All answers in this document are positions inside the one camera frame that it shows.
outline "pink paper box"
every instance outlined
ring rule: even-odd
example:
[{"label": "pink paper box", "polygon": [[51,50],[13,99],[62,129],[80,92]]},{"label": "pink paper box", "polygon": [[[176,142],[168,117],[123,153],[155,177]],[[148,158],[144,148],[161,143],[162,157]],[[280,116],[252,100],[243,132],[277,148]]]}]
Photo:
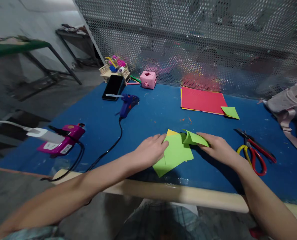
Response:
[{"label": "pink paper box", "polygon": [[154,72],[143,71],[142,75],[139,77],[142,82],[143,88],[154,89],[156,85],[156,74]]}]

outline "blue table surface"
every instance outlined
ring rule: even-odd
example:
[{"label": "blue table surface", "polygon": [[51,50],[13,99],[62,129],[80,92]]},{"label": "blue table surface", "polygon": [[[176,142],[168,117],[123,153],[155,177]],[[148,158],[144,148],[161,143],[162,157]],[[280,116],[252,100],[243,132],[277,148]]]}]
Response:
[{"label": "blue table surface", "polygon": [[[84,123],[86,133],[80,141],[85,145],[85,154],[75,171],[84,172],[95,159],[105,152],[120,135],[118,125],[122,101],[102,100],[106,87],[102,83],[83,99],[56,117],[51,125]],[[252,135],[277,158],[277,164],[267,165],[267,174],[262,180],[283,201],[297,204],[297,150],[282,132],[279,124],[257,100],[225,95],[228,106],[236,107],[241,120],[199,111],[180,108],[180,88],[157,84],[154,90],[139,85],[125,87],[123,93],[139,96],[136,105],[122,120],[123,137],[97,167],[133,151],[145,138],[166,133],[167,129],[181,132],[205,132],[223,137],[237,149],[243,138],[234,129],[241,128]],[[48,154],[38,152],[42,142],[29,138],[0,161],[0,168],[33,174],[54,175],[59,169],[72,163],[80,148],[76,145],[68,155],[51,159]],[[137,173],[130,179],[148,182],[173,183],[184,186],[211,189],[228,193],[243,193],[237,174],[229,167],[212,159],[196,146],[191,146],[194,160],[184,162],[158,178],[153,168]]]}]

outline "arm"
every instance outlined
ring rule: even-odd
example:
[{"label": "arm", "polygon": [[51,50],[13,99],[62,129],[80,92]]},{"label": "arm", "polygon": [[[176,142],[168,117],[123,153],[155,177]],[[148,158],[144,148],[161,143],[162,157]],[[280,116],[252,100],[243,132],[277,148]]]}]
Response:
[{"label": "arm", "polygon": [[297,239],[297,219],[285,204],[256,175],[249,163],[221,138],[197,133],[211,147],[200,148],[211,157],[231,167],[239,176],[251,213],[267,234],[275,240]]},{"label": "arm", "polygon": [[0,226],[0,239],[8,234],[60,222],[83,207],[98,192],[151,167],[164,155],[166,134],[145,139],[135,151],[79,175],[26,202]]}]

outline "yellow scissors handle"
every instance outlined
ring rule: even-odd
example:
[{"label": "yellow scissors handle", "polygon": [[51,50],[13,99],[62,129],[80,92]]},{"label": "yellow scissors handle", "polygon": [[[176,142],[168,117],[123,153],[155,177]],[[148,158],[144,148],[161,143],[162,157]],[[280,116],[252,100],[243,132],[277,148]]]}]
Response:
[{"label": "yellow scissors handle", "polygon": [[244,154],[245,154],[245,157],[246,157],[246,159],[247,159],[247,161],[249,162],[249,164],[250,165],[252,165],[252,163],[251,163],[251,159],[249,158],[249,156],[248,156],[248,147],[246,146],[246,145],[242,145],[242,146],[240,146],[238,149],[237,149],[237,154],[239,155],[240,153],[241,153],[241,150],[242,149],[244,149]]}]

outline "power cord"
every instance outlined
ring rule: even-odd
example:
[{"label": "power cord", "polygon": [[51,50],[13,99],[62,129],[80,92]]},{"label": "power cord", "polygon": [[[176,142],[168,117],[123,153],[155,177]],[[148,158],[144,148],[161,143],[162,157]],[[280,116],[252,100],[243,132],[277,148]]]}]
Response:
[{"label": "power cord", "polygon": [[20,127],[20,128],[22,128],[22,129],[24,129],[25,131],[30,131],[30,130],[33,129],[33,128],[30,128],[30,127],[25,127],[25,126],[19,125],[19,124],[17,124],[17,123],[10,122],[10,121],[0,121],[0,123],[11,124],[11,125],[14,125],[14,126],[16,126],[16,127]]},{"label": "power cord", "polygon": [[109,153],[115,146],[116,144],[119,142],[119,140],[121,140],[122,138],[122,135],[123,135],[123,129],[122,129],[122,126],[121,126],[121,121],[122,121],[122,118],[120,117],[118,119],[118,123],[119,123],[119,127],[121,128],[121,135],[119,136],[119,138],[117,139],[117,141],[113,144],[113,146],[111,146],[105,153],[103,153],[102,155],[100,155],[96,160],[95,162],[93,162],[93,164],[86,170],[86,172],[92,170],[95,165],[107,154]]},{"label": "power cord", "polygon": [[85,146],[84,144],[82,144],[80,141],[78,141],[77,139],[73,138],[72,136],[70,136],[67,131],[60,129],[60,128],[55,128],[53,126],[48,126],[51,130],[53,130],[54,132],[58,133],[61,136],[68,136],[70,139],[72,139],[74,142],[76,142],[78,145],[80,145],[81,150],[78,154],[77,159],[75,160],[75,162],[73,163],[73,165],[67,170],[66,173],[64,173],[62,176],[55,178],[55,179],[49,179],[49,178],[42,178],[41,181],[47,180],[49,182],[55,182],[58,181],[60,179],[62,179],[63,177],[65,177],[66,175],[68,175],[78,164],[79,162],[82,160],[84,152],[85,152]]}]

